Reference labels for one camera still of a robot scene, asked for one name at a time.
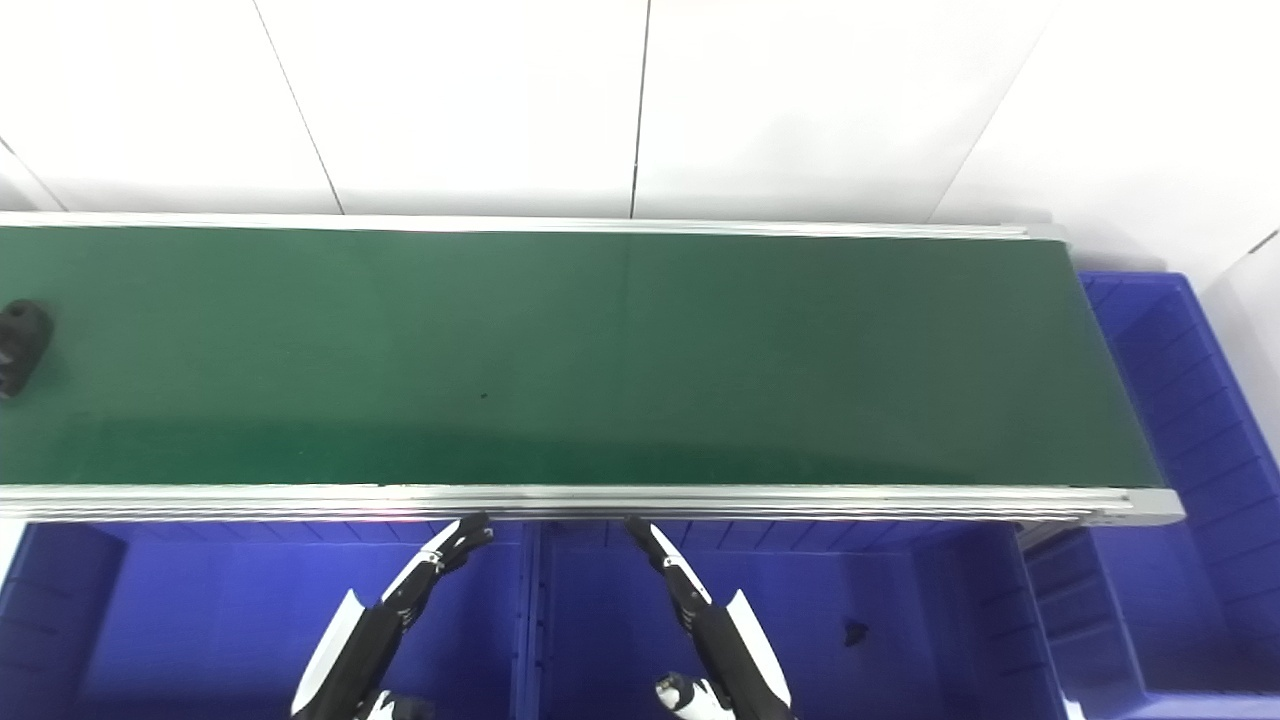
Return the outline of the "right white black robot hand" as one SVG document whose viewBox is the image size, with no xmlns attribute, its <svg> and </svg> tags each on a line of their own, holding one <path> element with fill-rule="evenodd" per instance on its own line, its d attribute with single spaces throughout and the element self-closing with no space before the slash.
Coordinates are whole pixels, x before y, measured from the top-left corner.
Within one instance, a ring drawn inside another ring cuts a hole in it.
<svg viewBox="0 0 1280 720">
<path fill-rule="evenodd" d="M 785 671 L 745 593 L 716 601 L 658 525 L 627 516 L 623 527 L 662 575 L 675 616 L 707 671 L 660 676 L 654 683 L 660 706 L 676 719 L 795 719 Z"/>
</svg>

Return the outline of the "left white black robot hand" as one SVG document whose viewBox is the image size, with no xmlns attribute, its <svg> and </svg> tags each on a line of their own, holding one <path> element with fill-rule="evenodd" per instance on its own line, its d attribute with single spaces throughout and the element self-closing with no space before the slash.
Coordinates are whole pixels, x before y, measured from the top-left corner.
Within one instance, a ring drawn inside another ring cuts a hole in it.
<svg viewBox="0 0 1280 720">
<path fill-rule="evenodd" d="M 388 691 L 381 683 L 438 582 L 493 538 L 490 518 L 470 514 L 422 544 L 376 603 L 365 605 L 355 591 L 347 591 L 303 670 L 289 716 L 433 719 L 431 702 Z"/>
</svg>

